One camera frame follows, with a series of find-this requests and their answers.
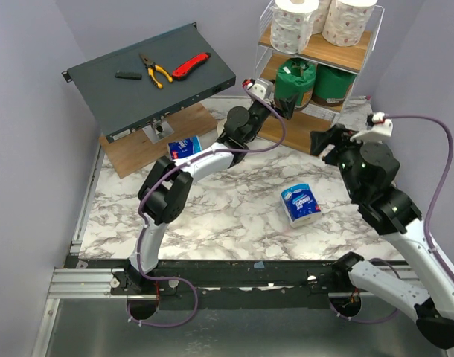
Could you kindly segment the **green roll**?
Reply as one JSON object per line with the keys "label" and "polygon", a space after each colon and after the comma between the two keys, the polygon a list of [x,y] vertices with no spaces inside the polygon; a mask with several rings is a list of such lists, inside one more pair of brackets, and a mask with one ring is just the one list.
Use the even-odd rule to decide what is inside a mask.
{"label": "green roll", "polygon": [[277,70],[274,101],[280,106],[281,99],[297,96],[296,110],[304,109],[313,94],[316,81],[316,65],[299,57],[290,57]]}
{"label": "green roll", "polygon": [[326,107],[341,105],[355,79],[355,74],[318,64],[312,100]]}

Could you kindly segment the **green roll front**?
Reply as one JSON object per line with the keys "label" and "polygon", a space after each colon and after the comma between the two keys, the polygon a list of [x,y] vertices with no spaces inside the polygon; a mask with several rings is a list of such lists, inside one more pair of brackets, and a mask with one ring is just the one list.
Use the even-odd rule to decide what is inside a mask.
{"label": "green roll front", "polygon": [[341,105],[355,79],[355,74],[318,64],[312,100],[326,107]]}

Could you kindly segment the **short floral paper roll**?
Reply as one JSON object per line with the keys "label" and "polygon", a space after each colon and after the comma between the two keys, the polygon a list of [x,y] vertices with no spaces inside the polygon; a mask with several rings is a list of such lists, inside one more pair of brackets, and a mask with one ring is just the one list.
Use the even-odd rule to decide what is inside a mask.
{"label": "short floral paper roll", "polygon": [[316,0],[276,0],[270,7],[272,47],[285,54],[300,54],[312,35],[314,13],[318,6]]}

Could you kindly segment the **small floral paper roll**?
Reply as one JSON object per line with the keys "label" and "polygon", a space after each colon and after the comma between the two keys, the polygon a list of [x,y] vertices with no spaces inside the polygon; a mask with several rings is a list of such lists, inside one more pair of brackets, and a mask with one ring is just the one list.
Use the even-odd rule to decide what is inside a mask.
{"label": "small floral paper roll", "polygon": [[331,0],[319,0],[319,6],[313,13],[313,31],[312,34],[321,33],[329,14]]}

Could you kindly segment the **large floral paper roll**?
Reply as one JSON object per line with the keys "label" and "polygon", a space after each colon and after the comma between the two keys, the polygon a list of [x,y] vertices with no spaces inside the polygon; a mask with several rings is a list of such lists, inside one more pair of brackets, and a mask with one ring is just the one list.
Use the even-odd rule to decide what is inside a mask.
{"label": "large floral paper roll", "polygon": [[323,38],[339,47],[356,45],[362,37],[376,0],[332,1],[322,31]]}

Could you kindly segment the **beige brown paper roll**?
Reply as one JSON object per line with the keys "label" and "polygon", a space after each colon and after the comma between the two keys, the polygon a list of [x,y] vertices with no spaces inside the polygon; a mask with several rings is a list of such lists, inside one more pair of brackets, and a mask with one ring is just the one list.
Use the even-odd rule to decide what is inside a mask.
{"label": "beige brown paper roll", "polygon": [[223,133],[224,126],[226,124],[227,119],[222,119],[217,122],[217,136],[220,137]]}

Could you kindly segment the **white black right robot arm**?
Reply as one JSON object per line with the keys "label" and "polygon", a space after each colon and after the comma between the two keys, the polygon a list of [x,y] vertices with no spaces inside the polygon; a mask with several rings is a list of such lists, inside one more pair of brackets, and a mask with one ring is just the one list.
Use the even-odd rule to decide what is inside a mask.
{"label": "white black right robot arm", "polygon": [[351,131],[341,124],[311,132],[310,154],[332,150],[324,162],[339,168],[362,218],[389,242],[416,273],[421,287],[387,274],[363,257],[348,253],[337,260],[331,282],[339,291],[353,286],[373,293],[406,314],[436,347],[454,347],[454,265],[426,235],[415,203],[393,181],[399,161],[375,130]]}

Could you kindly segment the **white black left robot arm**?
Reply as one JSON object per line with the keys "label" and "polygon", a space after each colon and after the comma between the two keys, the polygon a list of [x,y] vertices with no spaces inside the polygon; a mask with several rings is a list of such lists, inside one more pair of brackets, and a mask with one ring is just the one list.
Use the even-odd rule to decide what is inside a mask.
{"label": "white black left robot arm", "polygon": [[270,115],[278,119],[282,135],[268,149],[276,148],[285,139],[285,121],[293,115],[296,97],[280,99],[274,104],[267,97],[253,93],[249,96],[253,99],[252,105],[230,109],[223,131],[209,148],[177,161],[161,157],[153,166],[138,192],[138,214],[143,226],[130,257],[130,266],[125,268],[125,292],[144,294],[163,280],[154,277],[151,271],[158,265],[167,226],[184,209],[193,183],[239,164],[251,152],[248,143],[256,138]]}

